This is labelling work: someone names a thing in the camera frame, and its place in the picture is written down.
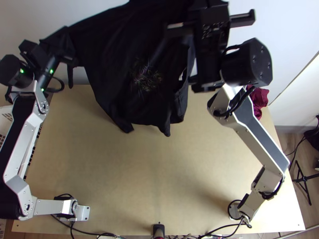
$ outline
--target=black t-shirt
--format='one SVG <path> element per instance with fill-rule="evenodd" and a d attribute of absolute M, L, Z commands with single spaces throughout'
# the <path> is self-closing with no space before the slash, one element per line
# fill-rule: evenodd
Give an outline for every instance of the black t-shirt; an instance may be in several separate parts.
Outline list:
<path fill-rule="evenodd" d="M 170 136 L 170 124 L 183 121 L 193 39 L 165 32 L 185 20 L 191 2 L 130 1 L 69 27 L 96 101 L 124 132 L 136 123 Z"/>

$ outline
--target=black cable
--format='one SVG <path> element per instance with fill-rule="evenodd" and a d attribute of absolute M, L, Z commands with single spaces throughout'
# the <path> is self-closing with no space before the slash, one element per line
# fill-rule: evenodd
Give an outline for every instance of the black cable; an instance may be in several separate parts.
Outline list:
<path fill-rule="evenodd" d="M 225 111 L 224 113 L 221 113 L 219 110 L 215 110 L 214 111 L 214 116 L 216 117 L 225 117 L 228 118 L 232 112 L 234 112 L 235 110 L 237 110 L 245 101 L 245 99 L 250 96 L 250 94 L 252 94 L 252 92 L 256 89 L 256 87 L 252 86 L 251 88 L 249 88 L 245 94 L 243 94 L 243 96 L 239 99 L 239 93 L 237 95 L 235 95 L 234 99 L 235 103 L 233 104 L 233 106 L 228 109 L 227 111 Z"/>
<path fill-rule="evenodd" d="M 72 239 L 74 239 L 74 236 L 73 236 L 73 233 L 72 233 L 72 229 L 73 229 L 74 223 L 75 222 L 72 222 L 71 223 L 71 227 L 70 227 L 70 234 L 71 234 Z"/>
<path fill-rule="evenodd" d="M 59 196 L 56 196 L 57 198 L 58 197 L 62 197 L 62 196 L 69 196 L 70 198 L 73 198 L 73 196 L 71 195 L 71 194 L 69 194 L 69 193 L 64 193 L 64 194 L 61 194 L 61 195 L 59 195 Z"/>
<path fill-rule="evenodd" d="M 277 195 L 277 193 L 279 192 L 280 187 L 282 186 L 283 181 L 284 181 L 284 178 L 281 178 L 278 187 L 272 193 L 259 192 L 262 195 L 262 198 L 265 199 L 265 200 L 268 200 L 268 199 L 271 199 L 273 196 Z"/>
<path fill-rule="evenodd" d="M 57 78 L 57 77 L 55 77 L 55 76 L 53 76 L 52 78 L 53 78 L 53 79 L 56 79 L 56 80 L 61 84 L 61 88 L 60 88 L 60 89 L 55 89 L 55 88 L 49 88 L 49 87 L 48 87 L 48 88 L 46 89 L 46 91 L 47 91 L 47 92 L 50 92 L 50 93 L 58 93 L 58 92 L 63 91 L 64 88 L 65 88 L 64 82 L 63 82 L 61 79 L 59 79 L 59 78 Z"/>
<path fill-rule="evenodd" d="M 61 222 L 59 219 L 57 219 L 54 215 L 51 215 L 51 217 L 53 217 L 56 221 L 58 221 L 59 223 L 63 224 L 64 226 L 68 227 L 68 228 L 71 228 L 70 225 L 67 225 L 65 224 L 64 222 Z M 77 231 L 77 232 L 80 232 L 80 233 L 83 233 L 83 234 L 86 234 L 86 235 L 92 235 L 92 236 L 109 236 L 109 237 L 117 237 L 115 234 L 113 233 L 91 233 L 91 232 L 86 232 L 86 231 L 81 231 L 79 229 L 76 229 L 76 228 L 72 228 L 72 230 L 74 231 Z"/>
<path fill-rule="evenodd" d="M 234 202 L 241 202 L 241 200 L 234 200 L 234 201 L 230 202 L 230 204 L 228 205 L 228 208 L 227 208 L 228 216 L 229 216 L 230 218 L 234 219 L 234 220 L 240 220 L 241 217 L 239 217 L 239 218 L 233 218 L 233 217 L 231 216 L 231 214 L 230 214 L 230 211 L 229 211 L 229 210 L 230 210 L 231 205 L 232 205 Z"/>
<path fill-rule="evenodd" d="M 255 89 L 256 89 L 256 87 L 254 87 L 254 86 L 250 87 L 250 88 L 245 92 L 245 94 L 242 96 L 242 98 L 240 99 L 240 101 L 238 102 L 237 106 L 233 109 L 232 112 L 234 112 L 235 110 L 237 110 L 237 109 L 243 104 L 244 100 L 245 100 L 248 96 L 250 96 L 250 94 L 252 94 Z"/>
<path fill-rule="evenodd" d="M 228 238 L 228 237 L 233 236 L 233 235 L 237 232 L 237 230 L 238 230 L 238 228 L 240 227 L 240 225 L 246 225 L 248 228 L 252 228 L 252 226 L 251 226 L 250 224 L 244 222 L 244 217 L 242 217 L 239 224 L 230 224 L 230 225 L 225 225 L 225 226 L 219 227 L 219 228 L 217 228 L 217 229 L 215 229 L 215 230 L 212 230 L 212 231 L 206 233 L 205 235 L 199 236 L 198 239 L 202 239 L 203 237 L 206 237 L 206 236 L 213 236 L 213 237 L 220 237 L 220 238 Z M 223 228 L 225 228 L 225 227 L 232 227 L 232 226 L 237 226 L 237 227 L 236 227 L 235 231 L 234 231 L 232 234 L 230 234 L 230 235 L 227 235 L 227 236 L 219 236 L 219 235 L 214 235 L 214 234 L 212 234 L 212 233 L 214 233 L 214 232 L 216 232 L 216 231 L 218 231 L 218 230 L 220 230 L 220 229 L 223 229 Z"/>

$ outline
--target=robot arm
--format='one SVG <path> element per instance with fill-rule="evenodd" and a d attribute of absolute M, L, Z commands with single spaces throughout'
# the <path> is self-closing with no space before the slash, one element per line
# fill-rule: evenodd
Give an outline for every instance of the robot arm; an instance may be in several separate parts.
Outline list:
<path fill-rule="evenodd" d="M 240 203 L 230 205 L 230 217 L 239 219 L 242 216 L 249 223 L 258 208 L 265 200 L 270 200 L 278 191 L 289 166 L 289 160 L 271 138 L 265 128 L 254 116 L 251 99 L 248 97 L 241 106 L 225 118 L 214 115 L 217 111 L 229 109 L 230 101 L 237 94 L 244 94 L 242 87 L 231 87 L 224 84 L 208 107 L 209 113 L 223 126 L 232 128 L 261 162 L 262 168 L 251 185 L 251 193 L 246 194 Z"/>

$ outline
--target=metal bracket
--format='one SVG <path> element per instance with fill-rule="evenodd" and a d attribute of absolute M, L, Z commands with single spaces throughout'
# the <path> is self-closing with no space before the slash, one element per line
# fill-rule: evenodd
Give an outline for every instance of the metal bracket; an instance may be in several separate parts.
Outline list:
<path fill-rule="evenodd" d="M 24 94 L 30 94 L 30 93 L 35 95 L 39 112 L 41 114 L 47 115 L 47 113 L 49 112 L 49 103 L 44 97 L 43 92 L 41 88 L 38 86 L 38 82 L 36 80 L 33 80 L 28 87 L 23 89 L 13 86 L 11 89 L 10 97 L 12 99 L 12 102 L 14 102 L 14 99 L 18 95 L 24 95 Z"/>
<path fill-rule="evenodd" d="M 20 221 L 25 221 L 33 216 L 55 214 L 60 221 L 87 221 L 90 215 L 89 206 L 81 206 L 77 199 L 69 200 L 44 200 L 32 196 L 31 207 L 26 217 L 19 217 Z"/>

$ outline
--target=wooden table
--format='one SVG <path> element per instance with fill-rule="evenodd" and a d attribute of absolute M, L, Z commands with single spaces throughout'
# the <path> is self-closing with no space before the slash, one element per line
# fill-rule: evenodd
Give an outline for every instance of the wooden table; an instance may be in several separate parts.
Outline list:
<path fill-rule="evenodd" d="M 167 138 L 153 126 L 121 132 L 88 85 L 55 94 L 26 178 L 32 194 L 53 199 L 70 193 L 89 205 L 89 221 L 75 227 L 90 232 L 151 235 L 152 224 L 160 221 L 167 235 L 197 235 L 233 223 L 227 206 L 250 193 L 261 164 L 232 129 L 207 112 L 212 95 L 190 90 L 185 120 L 172 125 Z M 279 143 L 267 108 L 261 122 Z M 288 172 L 278 195 L 251 224 L 238 233 L 304 229 Z M 50 216 L 16 221 L 13 231 L 69 234 Z"/>

